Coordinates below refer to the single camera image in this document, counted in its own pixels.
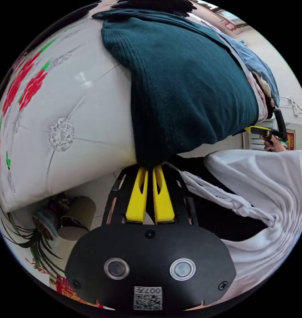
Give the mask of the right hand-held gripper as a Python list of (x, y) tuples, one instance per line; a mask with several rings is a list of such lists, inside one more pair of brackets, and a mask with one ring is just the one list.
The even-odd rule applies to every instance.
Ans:
[(276, 136), (280, 141), (287, 142), (287, 133), (281, 132), (278, 130), (273, 130), (267, 127), (261, 126), (249, 126), (245, 128), (245, 131), (251, 134), (257, 134), (263, 137), (268, 137), (269, 139), (271, 136)]

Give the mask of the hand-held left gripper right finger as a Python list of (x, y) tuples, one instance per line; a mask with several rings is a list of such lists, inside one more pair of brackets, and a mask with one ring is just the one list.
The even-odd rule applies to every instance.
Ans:
[(152, 171), (153, 207), (156, 223), (173, 223), (174, 208), (161, 165)]

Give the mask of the person's right hand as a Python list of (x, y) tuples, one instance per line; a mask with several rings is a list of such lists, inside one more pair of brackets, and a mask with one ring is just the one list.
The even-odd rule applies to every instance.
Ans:
[(272, 152), (284, 152), (287, 151), (285, 145), (274, 135), (265, 137), (260, 137), (264, 141), (264, 150)]

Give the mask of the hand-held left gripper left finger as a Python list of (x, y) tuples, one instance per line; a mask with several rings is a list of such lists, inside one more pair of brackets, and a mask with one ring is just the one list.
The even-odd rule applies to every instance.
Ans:
[(144, 222), (147, 203), (147, 191), (148, 171), (144, 168), (139, 168), (134, 178), (134, 184), (125, 214), (127, 222)]

